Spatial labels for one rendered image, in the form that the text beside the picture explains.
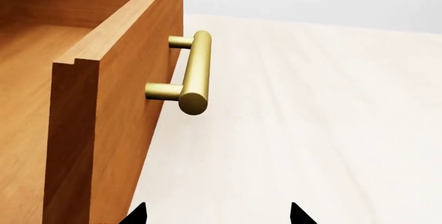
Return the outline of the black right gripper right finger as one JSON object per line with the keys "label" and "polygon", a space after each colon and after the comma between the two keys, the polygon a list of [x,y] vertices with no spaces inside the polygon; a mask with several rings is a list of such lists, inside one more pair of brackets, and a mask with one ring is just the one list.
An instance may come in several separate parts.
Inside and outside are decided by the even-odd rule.
{"label": "black right gripper right finger", "polygon": [[317,224],[317,222],[296,203],[291,203],[290,221],[291,224]]}

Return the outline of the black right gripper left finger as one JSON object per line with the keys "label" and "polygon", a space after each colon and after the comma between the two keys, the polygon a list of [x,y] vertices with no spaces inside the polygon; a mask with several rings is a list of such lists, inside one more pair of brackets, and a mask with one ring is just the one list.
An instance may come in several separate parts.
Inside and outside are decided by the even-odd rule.
{"label": "black right gripper left finger", "polygon": [[146,203],[140,203],[119,224],[146,224]]}

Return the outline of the brown wooden drawer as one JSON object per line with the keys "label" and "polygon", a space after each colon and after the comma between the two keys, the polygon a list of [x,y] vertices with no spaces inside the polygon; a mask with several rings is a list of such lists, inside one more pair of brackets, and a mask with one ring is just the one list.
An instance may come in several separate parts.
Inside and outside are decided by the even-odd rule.
{"label": "brown wooden drawer", "polygon": [[0,0],[0,224],[126,217],[183,0]]}

